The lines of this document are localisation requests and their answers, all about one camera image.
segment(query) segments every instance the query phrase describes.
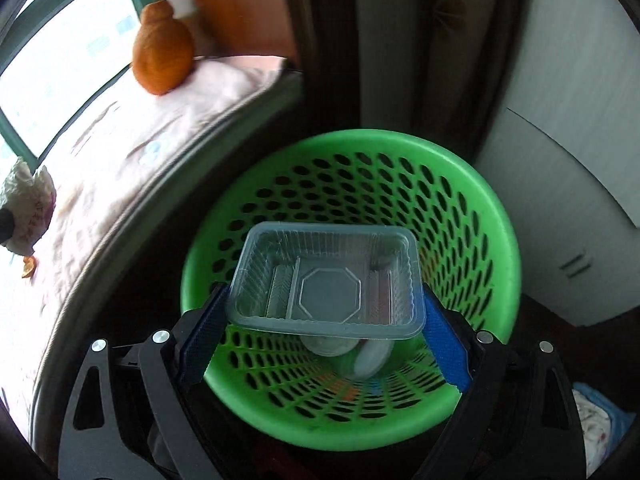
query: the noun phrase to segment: basket hole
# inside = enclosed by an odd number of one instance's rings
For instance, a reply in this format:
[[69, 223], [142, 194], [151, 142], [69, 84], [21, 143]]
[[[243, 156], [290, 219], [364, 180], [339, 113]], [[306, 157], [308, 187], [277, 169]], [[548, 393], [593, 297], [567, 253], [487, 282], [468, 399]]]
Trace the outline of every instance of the basket hole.
[[388, 173], [387, 170], [382, 170], [382, 168], [378, 171], [380, 176], [384, 178], [387, 182], [393, 182], [393, 177]]
[[394, 166], [391, 159], [388, 156], [386, 156], [384, 153], [379, 153], [378, 159], [380, 160], [380, 162], [382, 162], [382, 164], [384, 164], [388, 168], [392, 168]]
[[489, 302], [491, 301], [491, 297], [492, 297], [493, 294], [494, 294], [494, 290], [492, 288], [490, 288], [489, 292], [484, 297], [484, 300], [482, 300], [482, 305], [480, 306], [480, 310], [478, 311], [478, 314], [480, 316], [482, 316], [482, 314], [484, 314], [484, 311], [486, 310], [487, 305], [489, 305]]
[[398, 193], [400, 194], [400, 196], [402, 198], [404, 198], [407, 202], [411, 202], [411, 198], [409, 197], [409, 194], [402, 189], [401, 187], [398, 188]]
[[369, 180], [373, 179], [373, 174], [367, 168], [358, 168], [358, 173]]
[[382, 418], [386, 413], [361, 413], [361, 418]]
[[436, 196], [438, 197], [438, 203], [440, 204], [440, 207], [442, 208], [443, 211], [447, 210], [447, 201], [445, 200], [443, 194], [441, 192], [437, 192]]
[[401, 400], [411, 399], [411, 397], [413, 397], [413, 396], [414, 396], [414, 393], [413, 393], [413, 392], [410, 392], [410, 393], [408, 393], [408, 394], [403, 394], [403, 395], [401, 395], [401, 396], [399, 396], [399, 397], [392, 397], [392, 399], [391, 399], [391, 400], [392, 400], [393, 402], [400, 402]]
[[413, 189], [414, 184], [412, 184], [412, 182], [408, 179], [408, 177], [404, 173], [400, 173], [400, 180], [402, 181], [405, 187], [408, 187], [409, 189]]
[[353, 180], [353, 175], [347, 170], [338, 170], [338, 174], [347, 180]]
[[431, 210], [433, 211], [433, 214], [435, 215], [438, 222], [442, 224], [442, 213], [440, 212], [438, 206], [434, 205], [433, 207], [431, 207]]
[[233, 247], [233, 245], [234, 245], [234, 241], [231, 238], [226, 238], [225, 240], [222, 240], [218, 244], [218, 248], [221, 251], [226, 251], [226, 250], [229, 250], [231, 247]]
[[482, 259], [486, 259], [486, 254], [489, 251], [489, 238], [486, 235], [482, 235], [482, 248], [480, 249], [480, 255]]
[[486, 271], [484, 272], [484, 281], [482, 282], [484, 286], [486, 286], [486, 284], [489, 283], [489, 280], [491, 279], [491, 275], [493, 273], [494, 273], [494, 261], [489, 260], [489, 265], [487, 266]]
[[427, 168], [426, 166], [422, 165], [422, 166], [420, 166], [420, 170], [422, 171], [422, 174], [427, 179], [427, 182], [429, 184], [433, 184], [435, 182], [435, 179], [433, 178], [433, 173], [431, 173], [431, 170], [429, 168]]
[[462, 193], [458, 193], [458, 203], [460, 204], [460, 211], [466, 216], [466, 198]]
[[229, 362], [231, 363], [233, 368], [238, 368], [240, 365], [240, 362], [238, 361], [238, 355], [233, 351], [229, 352]]
[[224, 259], [217, 260], [213, 262], [213, 265], [211, 266], [211, 270], [213, 270], [213, 272], [220, 272], [222, 269], [225, 268], [225, 264], [226, 264], [226, 260]]
[[331, 165], [326, 160], [324, 160], [324, 158], [315, 158], [314, 164], [318, 168], [322, 168], [323, 170], [326, 170], [327, 168], [331, 167]]
[[429, 186], [427, 186], [423, 181], [419, 180], [418, 187], [425, 197], [431, 198], [431, 190], [429, 189]]
[[449, 198], [451, 198], [452, 193], [451, 193], [451, 186], [449, 185], [449, 181], [443, 176], [441, 176], [440, 183], [442, 184], [442, 189], [444, 189], [444, 192], [447, 194]]
[[327, 413], [326, 416], [335, 422], [349, 422], [351, 420], [343, 415], [338, 415], [337, 413]]
[[424, 201], [421, 195], [416, 195], [415, 200], [418, 203], [418, 206], [420, 206], [420, 209], [422, 209], [423, 211], [427, 211], [427, 203]]
[[282, 404], [281, 400], [278, 397], [276, 397], [275, 395], [273, 395], [271, 392], [268, 393], [268, 397], [269, 397], [269, 400], [271, 401], [272, 404], [275, 404], [279, 408], [283, 407], [283, 404]]
[[414, 167], [411, 165], [411, 163], [408, 160], [404, 158], [404, 156], [400, 157], [400, 164], [408, 173], [411, 173], [411, 174], [415, 173]]
[[338, 162], [340, 162], [340, 164], [342, 164], [343, 166], [350, 166], [351, 165], [351, 161], [344, 155], [341, 155], [340, 153], [336, 153], [334, 155], [334, 159], [337, 160]]
[[356, 153], [356, 156], [360, 162], [364, 162], [367, 166], [371, 166], [373, 164], [373, 161], [362, 152]]
[[471, 224], [474, 228], [474, 235], [478, 236], [478, 233], [480, 231], [480, 219], [478, 218], [478, 213], [476, 213], [475, 211], [471, 213]]
[[400, 404], [396, 404], [394, 408], [396, 410], [402, 410], [403, 408], [415, 406], [416, 404], [418, 404], [418, 402], [420, 402], [420, 399], [408, 400], [407, 402], [401, 402]]
[[257, 390], [257, 389], [258, 389], [258, 383], [256, 383], [256, 382], [255, 382], [255, 378], [254, 378], [254, 376], [252, 376], [251, 374], [246, 374], [246, 375], [244, 376], [244, 380], [245, 380], [245, 382], [246, 382], [249, 386], [251, 386], [254, 390]]
[[268, 198], [273, 194], [273, 191], [271, 189], [263, 187], [262, 189], [259, 189], [255, 194], [258, 198]]

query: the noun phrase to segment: white cloth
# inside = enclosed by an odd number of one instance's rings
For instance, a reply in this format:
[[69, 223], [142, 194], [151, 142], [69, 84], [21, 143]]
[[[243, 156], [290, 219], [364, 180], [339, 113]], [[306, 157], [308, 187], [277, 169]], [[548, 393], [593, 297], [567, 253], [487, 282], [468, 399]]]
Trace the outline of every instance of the white cloth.
[[0, 254], [0, 387], [25, 436], [38, 368], [69, 293], [164, 170], [216, 123], [268, 90], [283, 61], [202, 59], [163, 96], [148, 94], [129, 71], [53, 147], [46, 163], [57, 206], [34, 248], [33, 278], [20, 278], [21, 258]]
[[596, 406], [583, 394], [574, 390], [575, 404], [578, 407], [582, 434], [584, 435], [584, 452], [587, 461], [587, 478], [602, 464], [609, 436], [611, 420], [607, 412]]

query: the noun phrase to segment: clear plastic container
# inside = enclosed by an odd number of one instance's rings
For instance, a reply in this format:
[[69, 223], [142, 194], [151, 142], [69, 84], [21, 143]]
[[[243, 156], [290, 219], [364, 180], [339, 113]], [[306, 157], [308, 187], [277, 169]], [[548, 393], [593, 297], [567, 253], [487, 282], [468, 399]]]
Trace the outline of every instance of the clear plastic container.
[[267, 332], [411, 338], [425, 320], [415, 237], [394, 226], [262, 222], [249, 231], [226, 313]]

